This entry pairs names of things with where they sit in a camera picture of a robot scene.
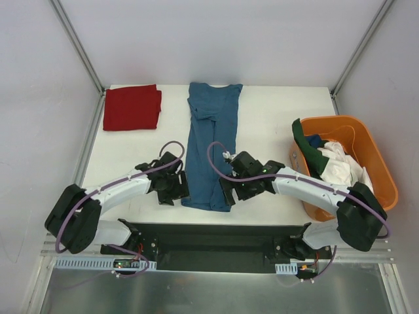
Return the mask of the teal blue t shirt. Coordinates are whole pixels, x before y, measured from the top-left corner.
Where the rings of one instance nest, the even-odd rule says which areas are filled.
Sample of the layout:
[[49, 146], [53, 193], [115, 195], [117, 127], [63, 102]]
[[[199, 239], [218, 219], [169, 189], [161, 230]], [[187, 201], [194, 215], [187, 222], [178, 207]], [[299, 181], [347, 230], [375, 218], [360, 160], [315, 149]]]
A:
[[185, 174], [189, 196], [181, 200], [185, 207], [206, 211], [229, 212], [219, 182], [219, 174], [231, 173], [223, 151], [236, 152], [239, 98], [242, 84], [213, 87], [206, 83], [189, 85], [188, 104], [191, 127], [187, 143]]

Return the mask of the white t shirt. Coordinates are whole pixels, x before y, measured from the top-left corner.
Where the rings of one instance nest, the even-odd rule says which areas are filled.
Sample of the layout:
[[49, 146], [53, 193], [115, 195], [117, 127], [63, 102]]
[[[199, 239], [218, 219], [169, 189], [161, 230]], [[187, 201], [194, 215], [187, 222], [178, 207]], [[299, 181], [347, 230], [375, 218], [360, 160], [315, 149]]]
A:
[[346, 154], [339, 142], [328, 141], [317, 150], [328, 159], [325, 169], [319, 175], [323, 181], [345, 186], [354, 186], [356, 182], [359, 182], [374, 193], [366, 167], [361, 167], [351, 155]]

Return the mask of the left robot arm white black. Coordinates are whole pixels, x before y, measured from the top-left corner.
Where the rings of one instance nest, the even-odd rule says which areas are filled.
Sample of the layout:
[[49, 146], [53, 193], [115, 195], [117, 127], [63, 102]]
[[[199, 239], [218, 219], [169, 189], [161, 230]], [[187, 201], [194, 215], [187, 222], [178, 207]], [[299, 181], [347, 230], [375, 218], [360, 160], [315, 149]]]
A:
[[59, 251], [78, 254], [91, 245], [116, 245], [123, 254], [138, 247], [138, 232], [124, 219], [102, 220], [108, 210], [133, 198], [157, 194], [159, 205], [173, 206], [189, 196], [183, 162], [165, 152], [151, 163], [135, 166], [119, 179], [93, 188], [67, 186], [45, 220]]

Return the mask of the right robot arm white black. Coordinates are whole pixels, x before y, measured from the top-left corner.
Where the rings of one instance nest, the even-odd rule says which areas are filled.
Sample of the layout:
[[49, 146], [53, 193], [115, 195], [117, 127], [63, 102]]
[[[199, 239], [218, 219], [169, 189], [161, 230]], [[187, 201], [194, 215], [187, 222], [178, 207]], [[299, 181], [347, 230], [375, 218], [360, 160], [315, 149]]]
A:
[[225, 151], [223, 158], [232, 168], [231, 174], [220, 176], [228, 205], [269, 192], [297, 198], [332, 215], [331, 220], [304, 225], [295, 241], [295, 252], [302, 258], [310, 258], [320, 248], [341, 244], [367, 252], [386, 225], [385, 210], [363, 183], [325, 183], [273, 160], [261, 164], [246, 151]]

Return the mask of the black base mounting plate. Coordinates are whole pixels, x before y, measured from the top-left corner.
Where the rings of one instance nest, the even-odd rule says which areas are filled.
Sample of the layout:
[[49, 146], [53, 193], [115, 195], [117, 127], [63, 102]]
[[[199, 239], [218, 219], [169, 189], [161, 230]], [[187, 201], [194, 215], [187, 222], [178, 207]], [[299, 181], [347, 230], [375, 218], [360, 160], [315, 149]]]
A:
[[328, 260], [328, 245], [304, 246], [305, 226], [131, 223], [123, 248], [142, 252], [158, 270], [274, 273], [292, 260]]

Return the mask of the folded red t shirt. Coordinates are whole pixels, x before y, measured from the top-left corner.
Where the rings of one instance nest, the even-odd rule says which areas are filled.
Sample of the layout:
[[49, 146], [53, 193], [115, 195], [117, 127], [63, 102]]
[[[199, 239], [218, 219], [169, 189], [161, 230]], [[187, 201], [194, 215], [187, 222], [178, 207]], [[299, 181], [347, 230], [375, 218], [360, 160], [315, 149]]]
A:
[[162, 92], [156, 85], [108, 89], [103, 114], [104, 131], [155, 130]]

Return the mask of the royal blue t shirt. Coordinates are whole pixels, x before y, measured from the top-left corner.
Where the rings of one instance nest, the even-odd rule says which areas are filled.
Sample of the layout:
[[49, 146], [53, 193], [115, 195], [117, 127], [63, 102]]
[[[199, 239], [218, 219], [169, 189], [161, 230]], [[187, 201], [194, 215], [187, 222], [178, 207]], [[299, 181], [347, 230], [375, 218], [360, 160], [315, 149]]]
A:
[[308, 135], [305, 137], [305, 139], [308, 141], [311, 147], [317, 149], [317, 148], [323, 148], [327, 140], [323, 140], [319, 134], [313, 134]]

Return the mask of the orange plastic basket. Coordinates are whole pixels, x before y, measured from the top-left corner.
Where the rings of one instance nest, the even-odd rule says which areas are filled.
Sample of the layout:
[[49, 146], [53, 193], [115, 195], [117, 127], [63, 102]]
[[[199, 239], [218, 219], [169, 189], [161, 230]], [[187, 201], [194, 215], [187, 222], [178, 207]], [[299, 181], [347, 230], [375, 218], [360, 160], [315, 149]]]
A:
[[[373, 136], [362, 121], [347, 115], [320, 116], [304, 118], [301, 125], [304, 136], [319, 134], [323, 140], [339, 142], [346, 154], [351, 155], [361, 167], [366, 167], [373, 184], [373, 194], [383, 209], [389, 211], [395, 207], [398, 202], [397, 187]], [[294, 170], [315, 178], [295, 140], [289, 157]]]

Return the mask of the aluminium front rail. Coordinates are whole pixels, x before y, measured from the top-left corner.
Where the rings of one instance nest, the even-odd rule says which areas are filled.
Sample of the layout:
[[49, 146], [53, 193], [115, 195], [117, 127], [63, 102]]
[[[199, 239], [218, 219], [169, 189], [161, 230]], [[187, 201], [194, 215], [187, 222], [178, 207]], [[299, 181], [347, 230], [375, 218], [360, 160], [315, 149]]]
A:
[[[41, 256], [54, 256], [55, 238], [47, 233], [45, 242], [41, 249]], [[387, 240], [377, 241], [369, 252], [360, 252], [347, 245], [339, 245], [336, 250], [335, 261], [339, 263], [372, 263], [372, 264], [393, 264], [396, 257], [389, 247]]]

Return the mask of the left aluminium frame post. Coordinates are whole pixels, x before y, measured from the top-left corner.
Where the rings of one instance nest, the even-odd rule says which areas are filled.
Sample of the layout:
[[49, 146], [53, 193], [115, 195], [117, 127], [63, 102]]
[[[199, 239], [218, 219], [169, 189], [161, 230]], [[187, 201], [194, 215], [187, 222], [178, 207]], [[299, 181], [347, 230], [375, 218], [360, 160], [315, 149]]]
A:
[[75, 49], [75, 52], [78, 55], [82, 63], [82, 66], [84, 67], [87, 75], [92, 81], [95, 89], [97, 90], [99, 94], [103, 94], [105, 91], [105, 88], [103, 84], [101, 83], [101, 80], [96, 70], [94, 69], [92, 62], [90, 61], [90, 58], [88, 57], [88, 54], [86, 53], [86, 50], [84, 49], [84, 46], [82, 45], [82, 42], [79, 39], [79, 36], [77, 35], [77, 32], [68, 14], [66, 13], [66, 10], [62, 2], [60, 0], [49, 0], [48, 2], [50, 3], [52, 10], [54, 11], [60, 24], [62, 25], [65, 31], [65, 34], [67, 35], [72, 47]]

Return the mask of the aluminium frame post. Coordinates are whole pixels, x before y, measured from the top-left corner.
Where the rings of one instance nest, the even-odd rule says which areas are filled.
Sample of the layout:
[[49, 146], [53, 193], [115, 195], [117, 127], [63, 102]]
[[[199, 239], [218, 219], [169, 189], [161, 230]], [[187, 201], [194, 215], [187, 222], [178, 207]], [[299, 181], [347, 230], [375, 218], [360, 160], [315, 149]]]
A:
[[391, 7], [395, 3], [395, 0], [385, 0], [383, 1], [375, 15], [373, 16], [373, 19], [371, 20], [370, 24], [366, 28], [363, 36], [361, 37], [359, 43], [357, 44], [355, 50], [353, 51], [352, 55], [350, 56], [350, 59], [348, 60], [347, 64], [345, 65], [343, 71], [341, 72], [336, 84], [331, 88], [331, 95], [335, 97], [341, 88], [343, 87], [344, 83], [346, 82], [346, 79], [352, 72], [353, 68], [355, 67], [356, 63], [359, 61], [360, 57], [364, 53], [365, 49], [367, 48], [368, 44], [378, 31], [378, 28], [388, 15]]
[[101, 80], [96, 70], [94, 69], [92, 62], [90, 61], [90, 58], [88, 57], [88, 54], [86, 53], [86, 50], [84, 49], [84, 46], [82, 45], [82, 42], [79, 39], [79, 36], [77, 35], [77, 32], [68, 14], [66, 13], [66, 10], [62, 2], [60, 0], [49, 0], [48, 2], [50, 3], [52, 10], [54, 11], [60, 24], [62, 25], [65, 31], [65, 34], [67, 35], [72, 47], [75, 49], [75, 52], [78, 55], [82, 63], [82, 66], [84, 67], [87, 75], [92, 81], [95, 89], [97, 90], [99, 94], [103, 94], [105, 91], [105, 88], [103, 84], [101, 83]]

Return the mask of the right aluminium frame post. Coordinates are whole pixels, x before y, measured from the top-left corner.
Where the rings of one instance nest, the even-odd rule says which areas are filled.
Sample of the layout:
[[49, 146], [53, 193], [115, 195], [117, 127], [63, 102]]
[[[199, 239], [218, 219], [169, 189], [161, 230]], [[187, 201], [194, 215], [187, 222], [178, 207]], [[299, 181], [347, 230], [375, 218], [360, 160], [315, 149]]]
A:
[[359, 43], [357, 44], [355, 50], [353, 51], [352, 55], [350, 56], [350, 59], [348, 60], [347, 64], [345, 65], [343, 71], [341, 72], [336, 84], [331, 88], [331, 95], [335, 97], [341, 88], [343, 87], [344, 83], [346, 82], [346, 79], [352, 72], [353, 68], [355, 67], [356, 63], [359, 61], [360, 57], [364, 53], [365, 49], [367, 48], [368, 44], [378, 31], [378, 28], [388, 15], [391, 7], [395, 3], [395, 0], [385, 0], [383, 1], [375, 15], [373, 16], [373, 19], [371, 20], [370, 24], [366, 28], [363, 36], [361, 37]]

